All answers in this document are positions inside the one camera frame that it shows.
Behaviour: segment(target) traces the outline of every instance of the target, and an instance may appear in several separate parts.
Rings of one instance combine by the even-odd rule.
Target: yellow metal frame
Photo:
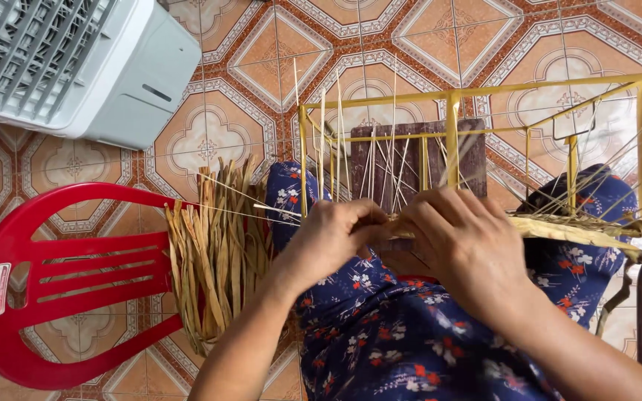
[[[563,111],[551,115],[547,118],[544,118],[536,123],[521,127],[507,127],[507,128],[488,128],[482,130],[474,131],[458,131],[457,130],[457,119],[459,114],[459,103],[463,97],[470,96],[487,96],[493,94],[500,94],[504,92],[512,91],[525,91],[528,89],[543,88],[543,87],[562,87],[568,85],[585,85],[585,84],[621,84],[619,87],[611,89],[603,94],[598,96],[593,96],[588,100],[582,101],[579,104],[576,104],[570,108],[567,108]],[[459,187],[459,169],[457,167],[457,160],[459,156],[458,149],[458,136],[459,135],[471,135],[479,133],[489,133],[489,132],[508,132],[508,131],[518,131],[522,130],[526,136],[526,165],[525,165],[525,175],[526,182],[529,181],[529,130],[536,128],[537,126],[547,123],[552,120],[569,114],[572,111],[579,110],[587,105],[593,104],[594,102],[601,101],[618,94],[620,92],[626,91],[628,89],[637,88],[637,102],[636,102],[636,121],[637,121],[637,130],[638,130],[638,207],[642,211],[642,74],[630,74],[630,75],[621,75],[621,76],[601,76],[595,78],[579,78],[579,79],[568,79],[566,81],[544,81],[544,82],[530,82],[528,84],[514,84],[514,85],[502,85],[499,87],[484,87],[484,88],[460,88],[452,89],[449,91],[436,91],[436,92],[426,92],[422,94],[404,94],[396,96],[382,96],[377,98],[366,98],[366,99],[350,99],[341,101],[341,108],[351,108],[351,107],[362,107],[369,105],[383,105],[383,104],[396,104],[409,103],[415,101],[439,101],[445,99],[447,101],[447,113],[446,113],[446,123],[445,131],[443,133],[413,133],[413,134],[404,134],[404,135],[395,135],[395,136],[375,136],[375,137],[363,137],[363,138],[339,138],[333,139],[333,141],[344,141],[348,142],[362,142],[362,141],[384,141],[395,139],[413,139],[413,138],[422,138],[421,150],[420,150],[420,163],[421,163],[421,188],[426,189],[429,187],[427,169],[425,166],[427,163],[424,160],[427,159],[427,139],[436,138],[440,136],[447,137],[447,158],[448,165],[452,166],[451,170],[448,172],[448,185]],[[325,103],[326,110],[329,108],[338,108],[339,102],[337,101],[327,101]],[[321,131],[320,127],[313,121],[308,114],[309,109],[320,108],[320,103],[311,103],[311,104],[302,104],[298,107],[299,115],[299,147],[301,150],[301,170],[302,172],[306,171],[306,140],[309,138],[307,134],[307,122],[310,122],[318,131]],[[332,139],[329,138],[324,132],[321,132],[322,138],[331,145]],[[566,144],[569,145],[569,156],[567,159],[567,188],[568,194],[572,195],[575,193],[575,175],[577,173],[576,169],[578,168],[578,146],[576,146],[576,134],[566,137]],[[333,187],[333,172],[331,178],[331,187]],[[302,217],[306,217],[307,211],[307,202],[306,199],[306,174],[301,174],[301,211]],[[575,208],[575,198],[574,196],[567,197],[569,202],[570,209]]]

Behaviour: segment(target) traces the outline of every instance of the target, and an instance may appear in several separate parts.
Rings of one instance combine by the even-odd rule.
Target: tile pattern
[[[340,91],[350,99],[394,90],[408,94],[642,72],[638,0],[168,0],[168,5],[175,20],[200,41],[202,59],[155,143],[131,151],[0,125],[0,222],[17,205],[51,188],[90,180],[194,199],[195,172],[200,166],[217,169],[219,157],[241,163],[254,155],[257,180],[274,160],[300,157],[294,140],[297,96],[306,103],[318,101],[322,92],[335,99]],[[461,113],[483,116],[488,127],[518,126],[605,90],[557,87],[468,98]],[[630,141],[636,127],[632,95],[627,91],[599,106],[596,128],[582,139],[584,165],[608,160]],[[563,169],[566,147],[551,135],[581,131],[593,114],[584,108],[556,127],[530,132],[530,183],[538,186]],[[344,129],[389,124],[393,115],[389,105],[347,109]],[[312,117],[318,119],[319,111]],[[336,126],[336,110],[324,117]],[[443,118],[441,104],[402,104],[395,110],[398,123]],[[520,132],[486,138],[488,192],[507,209],[517,206],[524,191],[523,141]],[[617,166],[617,173],[635,180],[634,157],[622,158]],[[165,220],[158,209],[101,199],[63,208],[33,237],[47,241],[162,230]],[[24,300],[27,274],[25,264],[12,273],[12,307]],[[611,281],[606,299],[620,287],[621,274]],[[614,312],[604,335],[634,358],[635,302],[632,297]],[[42,358],[76,362],[174,312],[171,295],[160,294],[28,327],[22,340]],[[298,341],[290,319],[263,399],[305,400]],[[24,389],[0,377],[0,401],[183,401],[203,361],[178,332],[72,389]]]

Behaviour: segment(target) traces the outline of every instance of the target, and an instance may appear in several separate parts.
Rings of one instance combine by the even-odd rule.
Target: air cooler grille
[[[116,0],[0,0],[0,111],[51,121]]]

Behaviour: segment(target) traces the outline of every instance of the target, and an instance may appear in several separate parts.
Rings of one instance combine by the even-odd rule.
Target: air cooler
[[[155,0],[0,0],[0,122],[144,149],[200,57]]]

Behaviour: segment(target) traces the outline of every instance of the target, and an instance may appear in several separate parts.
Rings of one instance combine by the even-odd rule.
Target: blue floral fabric
[[[581,174],[590,176],[599,167]],[[266,203],[300,213],[299,164],[275,163]],[[308,206],[318,199],[316,179],[306,174]],[[579,191],[577,204],[592,215],[630,193],[610,170]],[[542,193],[566,192],[566,178]],[[330,197],[324,191],[326,200]],[[530,205],[545,205],[536,194]],[[636,208],[629,194],[607,220]],[[298,222],[268,211],[275,248],[282,250]],[[531,279],[557,307],[587,325],[623,256],[612,249],[553,240],[526,240]],[[319,281],[295,304],[304,333],[302,378],[310,400],[560,400],[540,369],[521,351],[462,310],[440,285],[399,281],[378,256],[353,257]]]

